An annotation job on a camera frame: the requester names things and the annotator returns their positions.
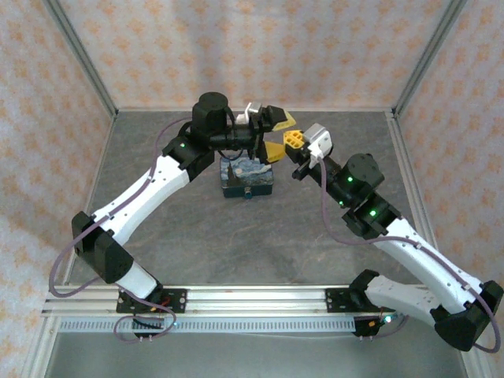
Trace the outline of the starry night painted box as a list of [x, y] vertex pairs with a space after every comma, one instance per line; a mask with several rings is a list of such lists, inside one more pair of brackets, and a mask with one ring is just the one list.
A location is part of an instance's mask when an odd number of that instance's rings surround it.
[[274, 184], [272, 166], [248, 157], [235, 160], [221, 157], [220, 183], [225, 198], [244, 198], [246, 187], [251, 188], [253, 197], [271, 195]]

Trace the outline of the thin aluminium side strip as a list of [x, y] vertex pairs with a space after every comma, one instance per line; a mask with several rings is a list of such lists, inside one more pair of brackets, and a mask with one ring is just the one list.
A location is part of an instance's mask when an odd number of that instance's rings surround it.
[[[97, 163], [97, 166], [94, 170], [94, 175], [92, 177], [91, 189], [89, 190], [86, 202], [84, 203], [83, 211], [85, 213], [90, 212], [93, 198], [95, 196], [95, 191], [96, 191], [96, 188], [98, 185], [99, 176], [102, 171], [103, 161], [104, 161], [104, 158], [106, 156], [106, 153], [107, 153], [107, 150], [109, 147], [109, 141], [110, 141], [111, 136], [113, 134], [114, 124], [116, 122], [118, 114], [119, 113], [112, 115], [111, 121], [109, 123], [108, 132], [106, 133], [106, 137], [104, 138], [102, 148], [98, 154], [98, 163]], [[75, 260], [76, 260], [76, 254], [72, 251], [65, 261], [65, 265], [64, 265], [65, 270], [61, 276], [61, 282], [63, 283], [64, 286], [68, 286], [70, 283], [70, 276], [72, 274], [72, 269], [73, 269]]]

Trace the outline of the grey metal sheet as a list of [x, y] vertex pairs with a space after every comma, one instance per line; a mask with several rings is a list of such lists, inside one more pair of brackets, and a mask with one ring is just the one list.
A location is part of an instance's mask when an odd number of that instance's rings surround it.
[[173, 334], [126, 345], [110, 334], [57, 336], [45, 378], [466, 378], [461, 355], [410, 324], [351, 337]]

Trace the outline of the triple aluminium side rail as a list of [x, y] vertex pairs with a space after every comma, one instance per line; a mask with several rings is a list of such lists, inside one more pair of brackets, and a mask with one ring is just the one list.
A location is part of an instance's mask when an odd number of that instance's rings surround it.
[[413, 171], [413, 164], [406, 142], [402, 136], [399, 122], [392, 109], [386, 112], [385, 115], [406, 189], [409, 207], [411, 208], [414, 228], [420, 233], [424, 240], [438, 250], [439, 247], [435, 238], [435, 233], [424, 205], [421, 189], [417, 182], [415, 172]]

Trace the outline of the thin aluminium wall strip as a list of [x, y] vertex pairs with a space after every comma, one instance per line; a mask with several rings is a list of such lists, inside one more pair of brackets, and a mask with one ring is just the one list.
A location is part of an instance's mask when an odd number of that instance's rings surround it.
[[[390, 106], [371, 106], [371, 107], [294, 107], [286, 105], [277, 105], [290, 113], [292, 112], [351, 112], [351, 113], [392, 113]], [[191, 106], [185, 107], [122, 107], [118, 113], [125, 112], [191, 112]]]

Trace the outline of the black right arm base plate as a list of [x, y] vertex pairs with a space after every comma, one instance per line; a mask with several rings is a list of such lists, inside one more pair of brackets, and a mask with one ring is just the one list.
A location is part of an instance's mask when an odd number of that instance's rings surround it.
[[351, 298], [348, 287], [329, 287], [324, 291], [328, 313], [355, 313], [358, 307]]

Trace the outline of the aluminium frame post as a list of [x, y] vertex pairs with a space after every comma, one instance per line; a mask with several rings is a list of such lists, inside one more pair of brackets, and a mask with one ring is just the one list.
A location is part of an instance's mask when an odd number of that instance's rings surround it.
[[69, 49], [80, 64], [84, 75], [87, 77], [95, 94], [98, 96], [101, 104], [112, 119], [119, 113], [112, 96], [110, 95], [105, 83], [103, 82], [95, 64], [91, 60], [79, 34], [74, 28], [71, 20], [66, 14], [60, 0], [42, 0], [44, 6], [53, 18], [57, 28], [63, 35]]
[[400, 118], [404, 114], [406, 107], [409, 105], [415, 92], [421, 84], [424, 75], [429, 70], [436, 55], [440, 51], [445, 39], [450, 33], [450, 30], [458, 20], [465, 4], [468, 0], [450, 0], [447, 8], [443, 12], [431, 38], [428, 40], [420, 58], [418, 59], [409, 79], [406, 82], [398, 101], [391, 112], [395, 119]]

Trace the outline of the wide aluminium mounting rail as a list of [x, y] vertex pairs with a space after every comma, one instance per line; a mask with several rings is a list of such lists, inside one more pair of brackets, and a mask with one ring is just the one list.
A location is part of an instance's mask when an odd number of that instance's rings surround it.
[[[194, 286], [187, 290], [186, 315], [210, 316], [280, 316], [293, 314], [321, 315], [328, 313], [322, 286]], [[121, 290], [112, 286], [90, 286], [79, 293], [57, 298], [49, 294], [43, 305], [47, 316], [91, 316], [117, 314], [117, 300]], [[370, 289], [366, 299], [351, 289], [351, 298], [358, 307], [353, 314], [378, 313], [380, 308], [394, 309], [421, 316], [440, 305], [427, 288], [418, 285], [393, 283], [379, 277], [377, 289]]]

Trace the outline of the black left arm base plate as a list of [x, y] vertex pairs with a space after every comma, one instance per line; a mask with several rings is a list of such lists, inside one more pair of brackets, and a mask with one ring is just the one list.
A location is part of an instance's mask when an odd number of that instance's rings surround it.
[[[164, 306], [174, 313], [184, 313], [187, 302], [187, 290], [180, 288], [157, 288], [145, 298], [145, 301]], [[119, 292], [116, 311], [118, 313], [144, 314], [160, 312], [161, 310], [152, 305], [146, 305], [134, 299], [125, 292]]]

